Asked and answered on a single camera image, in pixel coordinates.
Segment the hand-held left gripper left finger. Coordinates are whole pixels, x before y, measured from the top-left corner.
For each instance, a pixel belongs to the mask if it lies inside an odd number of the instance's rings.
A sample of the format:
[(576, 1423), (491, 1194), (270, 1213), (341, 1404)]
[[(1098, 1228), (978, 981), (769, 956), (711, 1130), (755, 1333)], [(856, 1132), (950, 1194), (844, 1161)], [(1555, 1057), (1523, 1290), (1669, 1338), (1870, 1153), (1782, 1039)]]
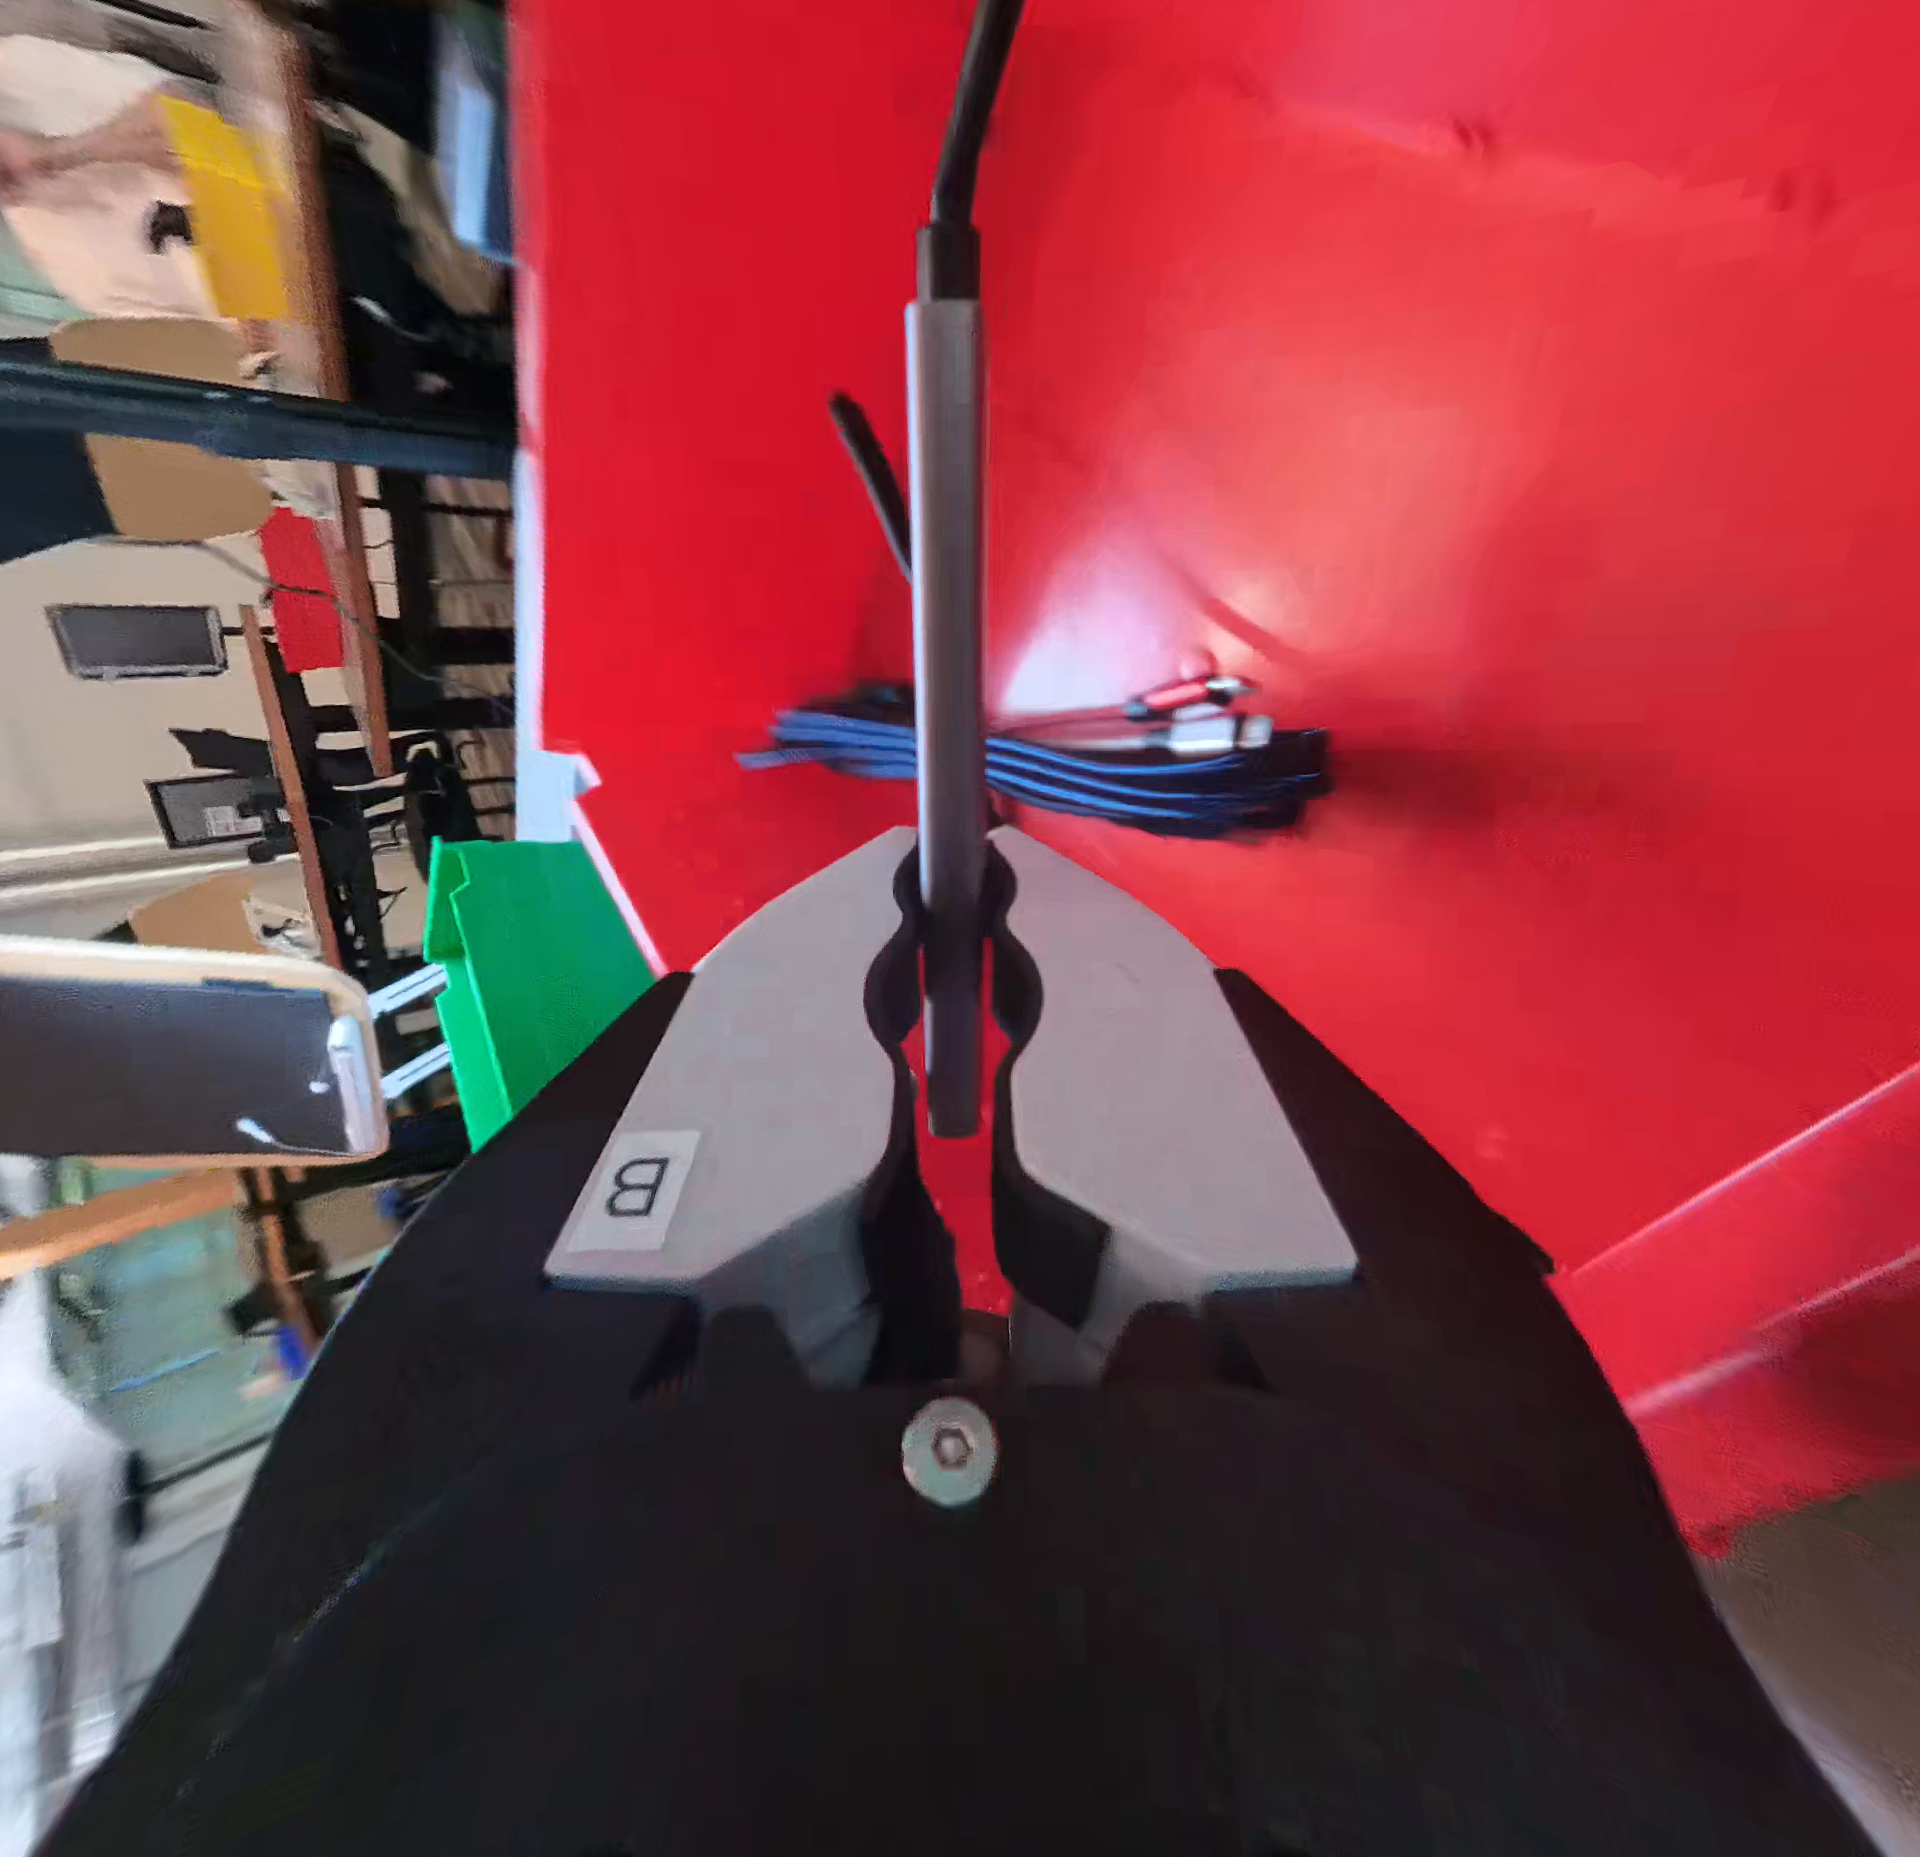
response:
[(691, 976), (546, 1257), (569, 1292), (771, 1311), (831, 1387), (956, 1375), (956, 1242), (918, 1156), (918, 852), (893, 827)]

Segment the dark metal pole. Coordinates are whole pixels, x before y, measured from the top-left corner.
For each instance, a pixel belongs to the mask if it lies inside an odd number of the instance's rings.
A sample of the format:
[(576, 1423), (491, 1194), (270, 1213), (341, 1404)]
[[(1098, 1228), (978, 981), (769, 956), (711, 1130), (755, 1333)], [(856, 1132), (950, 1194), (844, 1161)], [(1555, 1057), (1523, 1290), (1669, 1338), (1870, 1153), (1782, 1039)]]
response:
[(408, 476), (508, 481), (516, 429), (415, 420), (359, 404), (223, 386), (93, 365), (3, 360), (3, 429), (194, 446), (231, 459), (297, 459)]

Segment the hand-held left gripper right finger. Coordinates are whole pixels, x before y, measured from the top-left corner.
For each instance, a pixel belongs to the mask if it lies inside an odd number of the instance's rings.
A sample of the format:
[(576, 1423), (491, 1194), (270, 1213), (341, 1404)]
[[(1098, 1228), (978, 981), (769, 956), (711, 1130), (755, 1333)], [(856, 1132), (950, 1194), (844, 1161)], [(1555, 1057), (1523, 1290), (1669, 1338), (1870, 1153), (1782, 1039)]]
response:
[(1018, 1378), (1090, 1387), (1139, 1311), (1355, 1282), (1214, 963), (1026, 834), (992, 844), (989, 1201)]

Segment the green plastic bin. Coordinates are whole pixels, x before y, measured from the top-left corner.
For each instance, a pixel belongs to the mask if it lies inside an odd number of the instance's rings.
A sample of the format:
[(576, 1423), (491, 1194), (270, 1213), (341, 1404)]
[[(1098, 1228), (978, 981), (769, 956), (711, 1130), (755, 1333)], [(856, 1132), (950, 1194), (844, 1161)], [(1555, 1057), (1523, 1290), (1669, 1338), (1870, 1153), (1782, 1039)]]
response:
[(423, 957), (470, 1150), (506, 1130), (655, 983), (579, 840), (436, 840)]

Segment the black tablet with tan frame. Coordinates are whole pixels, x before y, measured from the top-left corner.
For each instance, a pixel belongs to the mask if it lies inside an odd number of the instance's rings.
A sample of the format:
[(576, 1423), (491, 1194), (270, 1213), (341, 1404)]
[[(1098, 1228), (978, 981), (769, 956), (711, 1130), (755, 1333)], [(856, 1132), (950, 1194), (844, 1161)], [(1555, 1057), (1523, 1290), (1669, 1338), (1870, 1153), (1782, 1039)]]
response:
[(330, 1164), (388, 1146), (376, 1021), (309, 960), (3, 937), (3, 1153)]

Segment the dark wall monitor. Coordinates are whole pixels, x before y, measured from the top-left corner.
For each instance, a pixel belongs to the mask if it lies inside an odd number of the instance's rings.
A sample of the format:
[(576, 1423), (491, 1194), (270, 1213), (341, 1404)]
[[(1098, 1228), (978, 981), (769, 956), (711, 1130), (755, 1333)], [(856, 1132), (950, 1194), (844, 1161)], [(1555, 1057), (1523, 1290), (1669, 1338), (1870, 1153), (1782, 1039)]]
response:
[(87, 683), (228, 674), (228, 623), (215, 607), (59, 603), (44, 609), (59, 664)]

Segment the small red plastic bin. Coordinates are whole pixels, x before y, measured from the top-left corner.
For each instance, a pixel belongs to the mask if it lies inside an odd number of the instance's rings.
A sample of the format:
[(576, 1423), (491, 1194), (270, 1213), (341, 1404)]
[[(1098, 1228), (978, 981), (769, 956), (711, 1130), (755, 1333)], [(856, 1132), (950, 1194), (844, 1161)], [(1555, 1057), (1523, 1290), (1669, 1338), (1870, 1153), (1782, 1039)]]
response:
[(346, 623), (335, 599), (317, 525), (294, 510), (274, 507), (258, 542), (283, 664), (289, 674), (341, 672)]

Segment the yellow plastic bin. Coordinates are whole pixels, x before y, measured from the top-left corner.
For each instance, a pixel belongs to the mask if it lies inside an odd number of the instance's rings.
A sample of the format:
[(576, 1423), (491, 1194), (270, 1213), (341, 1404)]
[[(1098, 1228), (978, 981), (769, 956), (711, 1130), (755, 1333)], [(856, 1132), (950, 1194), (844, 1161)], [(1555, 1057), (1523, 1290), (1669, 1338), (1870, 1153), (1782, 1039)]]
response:
[(289, 319), (283, 189), (265, 153), (250, 132), (184, 98), (157, 98), (157, 117), (184, 179), (188, 223), (211, 305), (236, 323)]

